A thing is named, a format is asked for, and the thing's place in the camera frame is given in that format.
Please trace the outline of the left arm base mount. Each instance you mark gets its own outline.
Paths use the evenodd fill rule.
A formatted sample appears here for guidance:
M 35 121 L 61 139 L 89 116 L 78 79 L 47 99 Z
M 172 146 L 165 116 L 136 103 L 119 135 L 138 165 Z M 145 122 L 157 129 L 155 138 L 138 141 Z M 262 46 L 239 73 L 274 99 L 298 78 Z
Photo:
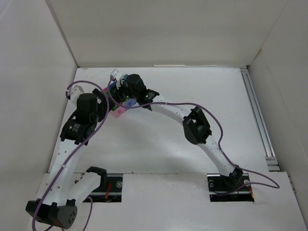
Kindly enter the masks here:
M 99 187 L 89 194 L 94 203 L 120 203 L 122 201 L 123 174 L 107 173 L 103 168 L 90 167 L 85 173 L 81 174 L 80 179 L 86 173 L 101 176 Z

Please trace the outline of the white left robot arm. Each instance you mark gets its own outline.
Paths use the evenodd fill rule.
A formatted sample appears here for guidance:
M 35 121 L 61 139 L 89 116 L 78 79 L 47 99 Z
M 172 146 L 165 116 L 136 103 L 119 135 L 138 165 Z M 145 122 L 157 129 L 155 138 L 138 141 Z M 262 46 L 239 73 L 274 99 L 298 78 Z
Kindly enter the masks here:
M 107 171 L 99 167 L 89 167 L 82 179 L 70 185 L 83 148 L 109 111 L 98 89 L 81 93 L 75 103 L 76 110 L 62 128 L 57 157 L 45 186 L 36 200 L 26 204 L 26 212 L 35 221 L 61 229 L 73 225 L 78 206 L 92 191 L 107 185 Z

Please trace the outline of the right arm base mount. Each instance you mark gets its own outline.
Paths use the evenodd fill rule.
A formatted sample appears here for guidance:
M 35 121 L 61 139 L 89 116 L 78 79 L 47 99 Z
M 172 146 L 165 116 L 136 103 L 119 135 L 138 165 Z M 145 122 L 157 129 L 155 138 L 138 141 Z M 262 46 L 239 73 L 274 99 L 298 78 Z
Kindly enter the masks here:
M 221 174 L 207 174 L 211 202 L 254 202 L 250 178 L 247 173 L 235 171 L 232 178 Z

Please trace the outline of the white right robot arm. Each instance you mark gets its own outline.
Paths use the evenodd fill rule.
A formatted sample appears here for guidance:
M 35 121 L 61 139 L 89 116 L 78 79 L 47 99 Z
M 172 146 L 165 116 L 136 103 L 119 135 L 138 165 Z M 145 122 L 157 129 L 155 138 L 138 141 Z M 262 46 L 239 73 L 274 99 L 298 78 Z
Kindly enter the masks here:
M 225 185 L 235 187 L 240 184 L 243 171 L 223 154 L 212 136 L 210 124 L 201 106 L 195 104 L 193 109 L 188 110 L 182 107 L 184 103 L 171 103 L 157 91 L 146 88 L 138 74 L 127 75 L 117 70 L 111 73 L 107 89 L 111 99 L 119 107 L 142 107 L 180 123 L 186 140 L 207 154 Z

